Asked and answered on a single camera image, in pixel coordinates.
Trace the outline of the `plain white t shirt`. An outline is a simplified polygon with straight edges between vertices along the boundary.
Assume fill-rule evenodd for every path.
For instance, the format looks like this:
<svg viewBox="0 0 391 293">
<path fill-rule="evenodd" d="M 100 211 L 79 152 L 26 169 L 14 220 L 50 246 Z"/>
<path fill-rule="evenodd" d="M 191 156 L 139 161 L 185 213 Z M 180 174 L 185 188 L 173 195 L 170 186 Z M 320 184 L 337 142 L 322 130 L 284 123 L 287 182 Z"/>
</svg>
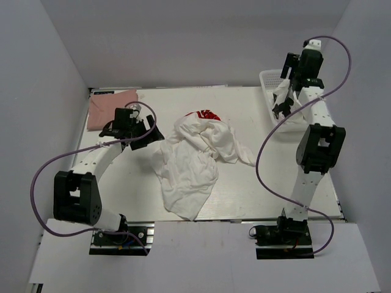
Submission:
<svg viewBox="0 0 391 293">
<path fill-rule="evenodd" d="M 283 79 L 277 87 L 272 88 L 271 90 L 266 91 L 266 103 L 269 109 L 269 114 L 271 116 L 271 120 L 273 125 L 277 125 L 280 121 L 285 117 L 282 112 L 279 112 L 277 115 L 273 111 L 277 110 L 276 106 L 279 106 L 283 102 L 285 102 L 286 98 L 290 98 L 293 101 L 293 104 L 290 105 L 290 101 L 288 102 L 288 110 L 291 112 L 299 109 L 302 106 L 302 103 L 298 100 L 298 94 L 293 93 L 290 90 L 290 80 Z M 304 131 L 307 127 L 307 122 L 302 114 L 302 112 L 298 112 L 291 118 L 289 118 L 277 131 L 279 132 L 299 132 Z"/>
</svg>

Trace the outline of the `folded pink t shirt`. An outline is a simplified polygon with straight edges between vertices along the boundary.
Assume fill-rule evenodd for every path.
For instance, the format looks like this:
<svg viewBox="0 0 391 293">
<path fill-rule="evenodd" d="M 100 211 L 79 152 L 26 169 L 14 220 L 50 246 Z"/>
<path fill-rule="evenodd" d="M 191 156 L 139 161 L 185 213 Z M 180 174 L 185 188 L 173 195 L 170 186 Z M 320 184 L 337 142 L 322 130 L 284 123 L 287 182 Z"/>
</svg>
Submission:
<svg viewBox="0 0 391 293">
<path fill-rule="evenodd" d="M 89 99 L 89 116 L 87 119 L 88 131 L 99 131 L 114 119 L 116 108 L 123 108 L 126 104 L 138 101 L 136 89 L 120 93 L 102 95 L 93 94 Z"/>
</svg>

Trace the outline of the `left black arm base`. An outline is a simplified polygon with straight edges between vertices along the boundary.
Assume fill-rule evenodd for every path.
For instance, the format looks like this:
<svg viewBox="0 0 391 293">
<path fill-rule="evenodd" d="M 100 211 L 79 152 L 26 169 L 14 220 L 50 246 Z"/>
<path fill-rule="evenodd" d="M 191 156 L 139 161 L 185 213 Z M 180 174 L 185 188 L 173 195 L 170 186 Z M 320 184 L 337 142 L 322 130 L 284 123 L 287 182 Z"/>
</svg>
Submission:
<svg viewBox="0 0 391 293">
<path fill-rule="evenodd" d="M 146 256 L 138 239 L 149 252 L 155 233 L 154 223 L 128 223 L 128 232 L 135 235 L 110 235 L 94 232 L 90 242 L 89 255 L 101 256 Z"/>
</svg>

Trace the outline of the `white plastic basket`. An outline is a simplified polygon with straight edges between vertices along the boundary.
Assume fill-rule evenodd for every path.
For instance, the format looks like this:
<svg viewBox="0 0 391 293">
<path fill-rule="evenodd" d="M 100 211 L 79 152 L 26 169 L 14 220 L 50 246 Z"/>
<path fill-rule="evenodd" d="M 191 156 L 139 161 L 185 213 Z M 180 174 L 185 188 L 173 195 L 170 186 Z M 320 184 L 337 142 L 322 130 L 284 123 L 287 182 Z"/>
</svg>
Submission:
<svg viewBox="0 0 391 293">
<path fill-rule="evenodd" d="M 283 81 L 283 79 L 280 78 L 281 71 L 281 69 L 275 69 L 264 70 L 259 73 L 260 84 L 262 87 L 263 96 L 265 98 L 266 107 L 271 118 L 272 127 L 275 127 L 279 122 L 279 119 L 276 119 L 272 112 L 272 109 L 274 107 L 272 93 Z M 276 132 L 304 132 L 306 129 L 306 120 L 301 114 L 297 114 L 296 118 L 287 120 L 282 126 L 277 129 Z"/>
</svg>

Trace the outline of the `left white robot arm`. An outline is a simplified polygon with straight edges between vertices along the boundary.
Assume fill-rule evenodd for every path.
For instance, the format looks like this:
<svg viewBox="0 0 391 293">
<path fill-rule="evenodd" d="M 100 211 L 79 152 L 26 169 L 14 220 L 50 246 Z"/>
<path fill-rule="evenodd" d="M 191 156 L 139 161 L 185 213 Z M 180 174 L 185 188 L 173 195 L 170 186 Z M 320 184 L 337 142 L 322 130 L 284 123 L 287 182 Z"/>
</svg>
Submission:
<svg viewBox="0 0 391 293">
<path fill-rule="evenodd" d="M 108 122 L 99 133 L 98 148 L 88 152 L 71 170 L 55 175 L 55 219 L 108 231 L 110 239 L 117 244 L 128 239 L 129 228 L 123 224 L 124 216 L 103 207 L 98 182 L 127 146 L 134 151 L 164 140 L 152 115 L 147 116 L 147 122 L 149 129 L 143 120 L 132 116 Z"/>
</svg>

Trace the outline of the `white red print t shirt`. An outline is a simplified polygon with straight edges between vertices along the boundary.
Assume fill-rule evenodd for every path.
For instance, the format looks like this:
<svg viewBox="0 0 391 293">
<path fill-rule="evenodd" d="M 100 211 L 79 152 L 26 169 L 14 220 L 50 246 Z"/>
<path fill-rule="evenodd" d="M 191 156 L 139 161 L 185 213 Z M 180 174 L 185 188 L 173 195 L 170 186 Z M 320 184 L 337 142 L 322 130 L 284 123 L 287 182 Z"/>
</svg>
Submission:
<svg viewBox="0 0 391 293">
<path fill-rule="evenodd" d="M 235 130 L 211 110 L 190 112 L 174 123 L 175 132 L 198 150 L 234 164 L 254 166 L 253 152 L 236 138 Z"/>
</svg>

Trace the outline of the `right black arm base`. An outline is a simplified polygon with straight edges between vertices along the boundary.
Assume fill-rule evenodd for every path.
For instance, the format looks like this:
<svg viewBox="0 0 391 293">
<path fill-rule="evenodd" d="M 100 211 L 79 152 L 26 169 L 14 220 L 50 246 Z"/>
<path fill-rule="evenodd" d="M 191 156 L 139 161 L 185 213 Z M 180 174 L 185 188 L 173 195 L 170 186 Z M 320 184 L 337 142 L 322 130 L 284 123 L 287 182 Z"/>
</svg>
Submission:
<svg viewBox="0 0 391 293">
<path fill-rule="evenodd" d="M 306 220 L 295 221 L 281 215 L 275 225 L 256 225 L 250 228 L 249 237 L 255 239 L 258 260 L 314 258 Z"/>
</svg>

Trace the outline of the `white cartoon print t shirt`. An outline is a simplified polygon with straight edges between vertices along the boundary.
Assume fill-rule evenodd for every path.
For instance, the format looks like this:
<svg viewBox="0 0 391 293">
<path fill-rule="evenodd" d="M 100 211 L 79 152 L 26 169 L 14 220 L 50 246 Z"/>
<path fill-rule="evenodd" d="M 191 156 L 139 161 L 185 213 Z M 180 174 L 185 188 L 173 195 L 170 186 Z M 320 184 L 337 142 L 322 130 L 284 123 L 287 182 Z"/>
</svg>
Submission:
<svg viewBox="0 0 391 293">
<path fill-rule="evenodd" d="M 216 161 L 200 136 L 210 121 L 195 113 L 179 118 L 152 156 L 164 208 L 185 220 L 196 219 L 218 179 Z"/>
</svg>

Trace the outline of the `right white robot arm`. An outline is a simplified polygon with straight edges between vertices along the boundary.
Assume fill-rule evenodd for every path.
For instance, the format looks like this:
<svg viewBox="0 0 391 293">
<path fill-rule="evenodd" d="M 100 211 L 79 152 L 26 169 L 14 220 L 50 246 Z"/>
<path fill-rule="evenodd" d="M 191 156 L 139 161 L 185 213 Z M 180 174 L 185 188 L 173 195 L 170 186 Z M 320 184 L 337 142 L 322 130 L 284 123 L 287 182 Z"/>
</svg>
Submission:
<svg viewBox="0 0 391 293">
<path fill-rule="evenodd" d="M 273 93 L 276 118 L 302 116 L 308 127 L 296 150 L 298 175 L 291 201 L 282 215 L 297 222 L 308 218 L 315 191 L 340 154 L 346 131 L 335 125 L 326 103 L 321 99 L 324 84 L 318 73 L 323 55 L 318 49 L 289 53 L 280 77 L 283 83 Z"/>
</svg>

